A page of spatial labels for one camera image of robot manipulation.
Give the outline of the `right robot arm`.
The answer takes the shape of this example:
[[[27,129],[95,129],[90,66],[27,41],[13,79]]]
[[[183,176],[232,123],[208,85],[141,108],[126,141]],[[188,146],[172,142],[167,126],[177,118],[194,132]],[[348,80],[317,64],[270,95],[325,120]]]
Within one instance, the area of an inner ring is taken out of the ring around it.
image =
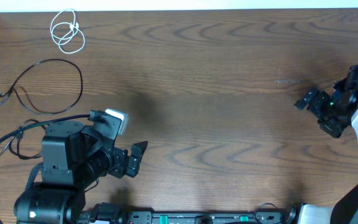
[[[333,138],[341,137],[351,127],[358,142],[358,65],[349,67],[346,78],[333,85],[331,95],[315,87],[295,104],[318,119],[320,128]],[[358,223],[358,184],[333,207],[302,203],[293,207],[286,223]]]

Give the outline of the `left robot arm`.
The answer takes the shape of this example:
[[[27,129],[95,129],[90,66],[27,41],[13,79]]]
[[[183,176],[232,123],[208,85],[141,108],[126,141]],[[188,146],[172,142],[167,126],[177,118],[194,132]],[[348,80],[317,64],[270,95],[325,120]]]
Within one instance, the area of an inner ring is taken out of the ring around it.
[[[106,118],[84,125],[60,121],[46,129],[43,162],[30,173],[24,192],[14,205],[18,223],[92,223],[98,217],[110,223],[127,218],[119,210],[84,212],[86,189],[99,178],[135,177],[148,142],[130,150],[115,147],[119,122]]]

